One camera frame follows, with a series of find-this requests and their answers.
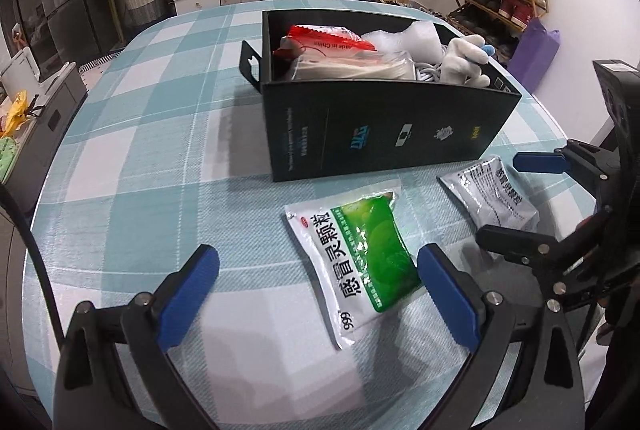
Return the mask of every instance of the metal bolt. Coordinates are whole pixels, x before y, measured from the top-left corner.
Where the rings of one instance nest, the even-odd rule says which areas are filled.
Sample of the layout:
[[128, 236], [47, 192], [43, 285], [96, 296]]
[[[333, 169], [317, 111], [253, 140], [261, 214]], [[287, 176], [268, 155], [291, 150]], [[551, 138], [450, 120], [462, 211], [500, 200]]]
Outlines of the metal bolt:
[[554, 284], [554, 293], [557, 295], [563, 295], [566, 293], [566, 284], [564, 282], [556, 282]]
[[76, 307], [76, 313], [78, 313], [79, 315], [84, 315], [84, 314], [87, 314], [90, 309], [91, 309], [91, 302], [89, 302], [88, 300], [85, 300], [84, 302], [80, 302], [78, 304], [78, 307]]
[[560, 302], [558, 300], [554, 300], [553, 298], [549, 299], [546, 301], [546, 307], [554, 312], [557, 313], [560, 310]]
[[151, 293], [138, 293], [133, 301], [136, 305], [149, 305], [149, 302], [151, 302], [151, 298]]
[[486, 298], [486, 301], [492, 305], [500, 305], [502, 303], [502, 300], [504, 300], [504, 298], [502, 298], [502, 295], [497, 291], [489, 291], [485, 295], [485, 298]]

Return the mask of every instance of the checkered tablecloth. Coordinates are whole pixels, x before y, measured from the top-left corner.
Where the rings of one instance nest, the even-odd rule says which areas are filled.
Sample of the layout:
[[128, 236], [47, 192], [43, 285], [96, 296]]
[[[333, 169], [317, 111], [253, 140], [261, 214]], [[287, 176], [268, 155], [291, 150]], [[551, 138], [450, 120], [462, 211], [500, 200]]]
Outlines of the checkered tablecloth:
[[[513, 301], [527, 300], [533, 278], [524, 267], [479, 253], [469, 217], [436, 180], [464, 164], [271, 181], [261, 97], [239, 74], [238, 60], [243, 39], [260, 52], [262, 11], [291, 7], [436, 20], [383, 4], [287, 0], [202, 10], [147, 29], [113, 61], [71, 124], [33, 232], [65, 328], [79, 301], [124, 304], [153, 291], [200, 243], [218, 250], [220, 277], [170, 355], [223, 429], [416, 428], [466, 352], [427, 294], [337, 350], [284, 204], [399, 178], [396, 219], [412, 252], [437, 242], [482, 288]], [[505, 76], [523, 97], [487, 153], [509, 162], [518, 150], [563, 146], [554, 120]], [[540, 232], [565, 236], [592, 212], [593, 199], [568, 177], [515, 179], [540, 210]], [[22, 308], [30, 373], [51, 413], [58, 350], [29, 261]], [[140, 407], [158, 420], [126, 348], [121, 356]], [[504, 380], [484, 416], [502, 389]]]

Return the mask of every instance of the desk leg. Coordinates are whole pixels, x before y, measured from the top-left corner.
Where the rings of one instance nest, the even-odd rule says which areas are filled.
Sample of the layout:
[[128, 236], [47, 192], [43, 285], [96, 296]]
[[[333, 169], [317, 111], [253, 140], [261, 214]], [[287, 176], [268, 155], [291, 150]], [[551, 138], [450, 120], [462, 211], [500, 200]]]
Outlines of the desk leg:
[[113, 19], [113, 25], [116, 26], [116, 33], [118, 33], [118, 40], [122, 45], [125, 45], [124, 33], [122, 32], [122, 24], [120, 23], [120, 17], [118, 16], [118, 8], [116, 7], [115, 0], [109, 1], [109, 10], [111, 11], [111, 18]]

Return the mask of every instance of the white logo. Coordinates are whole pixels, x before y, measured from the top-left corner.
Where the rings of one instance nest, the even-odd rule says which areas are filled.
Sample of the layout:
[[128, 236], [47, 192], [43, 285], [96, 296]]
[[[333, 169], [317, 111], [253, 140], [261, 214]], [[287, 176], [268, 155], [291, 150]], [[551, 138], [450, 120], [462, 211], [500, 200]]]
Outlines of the white logo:
[[436, 135], [433, 137], [439, 141], [444, 141], [445, 139], [447, 139], [447, 137], [451, 136], [451, 134], [453, 134], [453, 129], [449, 125], [441, 128], [439, 131], [436, 132]]
[[404, 145], [404, 142], [409, 139], [409, 137], [411, 136], [411, 127], [414, 126], [413, 123], [405, 123], [404, 127], [402, 127], [402, 130], [400, 131], [400, 134], [398, 134], [398, 140], [396, 140], [396, 146], [402, 146]]

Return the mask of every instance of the red and white package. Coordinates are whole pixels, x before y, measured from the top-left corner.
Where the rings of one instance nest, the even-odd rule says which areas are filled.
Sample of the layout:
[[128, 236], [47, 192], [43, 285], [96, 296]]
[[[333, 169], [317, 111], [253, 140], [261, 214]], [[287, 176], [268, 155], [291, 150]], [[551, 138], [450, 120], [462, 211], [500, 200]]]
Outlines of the red and white package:
[[293, 60], [302, 53], [318, 57], [348, 58], [361, 51], [375, 51], [371, 42], [363, 40], [345, 27], [294, 25], [280, 41], [273, 54]]

